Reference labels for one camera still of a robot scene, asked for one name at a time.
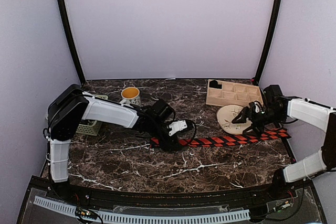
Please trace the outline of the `red navy striped tie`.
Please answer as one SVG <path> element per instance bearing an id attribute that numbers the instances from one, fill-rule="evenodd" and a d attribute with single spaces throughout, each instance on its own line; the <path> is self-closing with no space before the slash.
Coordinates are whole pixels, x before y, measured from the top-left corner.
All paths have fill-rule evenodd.
<path id="1" fill-rule="evenodd" d="M 278 138 L 291 138 L 286 129 L 277 129 L 266 131 L 261 137 L 244 136 L 244 135 L 226 135 L 219 137 L 195 138 L 190 140 L 180 139 L 179 142 L 183 147 L 224 147 L 235 145 L 255 144 L 266 140 L 276 140 Z"/>

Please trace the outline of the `white patterned mug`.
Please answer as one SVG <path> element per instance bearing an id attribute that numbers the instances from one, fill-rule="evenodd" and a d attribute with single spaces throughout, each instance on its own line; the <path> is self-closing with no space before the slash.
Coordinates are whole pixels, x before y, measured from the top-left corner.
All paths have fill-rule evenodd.
<path id="1" fill-rule="evenodd" d="M 121 91 L 121 104 L 141 106 L 140 90 L 136 87 L 127 87 Z"/>

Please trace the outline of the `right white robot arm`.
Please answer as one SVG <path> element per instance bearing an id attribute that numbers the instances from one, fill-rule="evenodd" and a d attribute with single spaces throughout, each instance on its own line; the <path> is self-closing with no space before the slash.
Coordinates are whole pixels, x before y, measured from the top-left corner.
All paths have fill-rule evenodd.
<path id="1" fill-rule="evenodd" d="M 265 105 L 250 102 L 232 123 L 251 125 L 244 134 L 260 137 L 268 124 L 291 124 L 300 122 L 321 130 L 325 139 L 322 147 L 314 154 L 275 171 L 268 188 L 273 200 L 280 199 L 288 191 L 288 184 L 302 179 L 312 179 L 326 172 L 335 172 L 335 108 L 308 98 L 285 96 L 279 85 L 273 84 L 264 89 Z"/>

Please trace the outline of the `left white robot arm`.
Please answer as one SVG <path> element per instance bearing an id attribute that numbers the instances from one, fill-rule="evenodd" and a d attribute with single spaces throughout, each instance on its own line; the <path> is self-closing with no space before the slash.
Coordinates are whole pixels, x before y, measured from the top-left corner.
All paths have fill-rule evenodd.
<path id="1" fill-rule="evenodd" d="M 69 186 L 68 159 L 71 139 L 82 121 L 99 121 L 126 129 L 146 132 L 158 139 L 165 151 L 179 150 L 177 133 L 187 129 L 186 120 L 168 121 L 174 110 L 163 100 L 151 106 L 113 102 L 84 92 L 77 84 L 69 86 L 47 109 L 47 127 L 43 135 L 49 142 L 51 180 L 54 193 L 63 201 L 74 197 Z"/>

